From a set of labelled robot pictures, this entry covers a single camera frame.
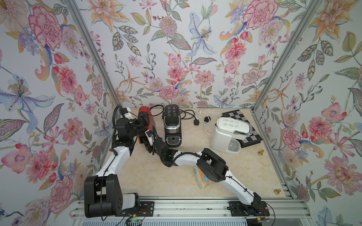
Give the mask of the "white coffee machine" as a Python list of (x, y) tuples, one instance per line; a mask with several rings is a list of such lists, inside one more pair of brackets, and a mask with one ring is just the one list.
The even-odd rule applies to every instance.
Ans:
[(209, 145), (213, 150), (237, 155), (241, 151), (240, 142), (252, 132), (252, 126), (248, 122), (221, 117), (216, 122)]

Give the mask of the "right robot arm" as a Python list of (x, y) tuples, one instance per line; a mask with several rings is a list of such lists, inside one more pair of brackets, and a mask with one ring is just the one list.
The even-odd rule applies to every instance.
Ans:
[(230, 201), (227, 208), (233, 217), (268, 217), (268, 205), (261, 197), (244, 186), (229, 170), (226, 161), (208, 148), (198, 153), (181, 152), (169, 148), (159, 137), (143, 138), (141, 143), (151, 154), (159, 156), (161, 163), (167, 167), (197, 167), (212, 182), (221, 183), (228, 188), (238, 201)]

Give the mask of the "blue striped cloth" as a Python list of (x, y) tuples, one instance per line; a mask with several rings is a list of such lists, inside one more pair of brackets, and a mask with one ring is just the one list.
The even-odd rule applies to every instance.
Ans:
[(207, 176), (198, 167), (194, 167), (193, 171), (195, 174), (196, 182), (200, 189), (206, 188), (215, 183), (208, 179)]

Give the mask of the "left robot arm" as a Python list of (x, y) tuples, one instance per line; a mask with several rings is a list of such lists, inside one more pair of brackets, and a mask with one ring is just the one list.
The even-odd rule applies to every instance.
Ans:
[(131, 157), (137, 138), (148, 130), (150, 118), (147, 110), (134, 116), (130, 110), (116, 106), (112, 115), (111, 156), (96, 175), (84, 181), (87, 218), (132, 217), (141, 211), (139, 195), (123, 193), (118, 175)]

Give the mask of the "red coffee machine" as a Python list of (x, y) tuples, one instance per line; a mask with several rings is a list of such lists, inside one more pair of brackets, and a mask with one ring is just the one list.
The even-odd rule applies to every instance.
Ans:
[(143, 144), (144, 140), (148, 140), (147, 135), (153, 134), (153, 127), (156, 126), (149, 107), (143, 106), (139, 109), (138, 121), (140, 123), (138, 128), (138, 136), (140, 143)]

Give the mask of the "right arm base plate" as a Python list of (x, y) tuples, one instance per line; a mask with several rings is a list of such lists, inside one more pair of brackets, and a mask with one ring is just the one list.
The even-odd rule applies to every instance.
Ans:
[(255, 202), (252, 205), (245, 205), (238, 201), (228, 202), (229, 207), (227, 208), (232, 217), (269, 217), (269, 209), (266, 202), (261, 203)]

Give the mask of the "black coffee machine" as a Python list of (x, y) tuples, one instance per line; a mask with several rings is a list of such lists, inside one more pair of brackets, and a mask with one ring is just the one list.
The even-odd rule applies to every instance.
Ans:
[(179, 147), (182, 143), (182, 125), (178, 105), (167, 105), (163, 112), (165, 141), (170, 147)]

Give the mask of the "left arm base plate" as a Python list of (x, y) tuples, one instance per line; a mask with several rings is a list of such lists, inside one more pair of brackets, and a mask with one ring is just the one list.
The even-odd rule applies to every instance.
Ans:
[(152, 217), (154, 215), (155, 202), (143, 202), (137, 203), (134, 207), (122, 210), (116, 217)]

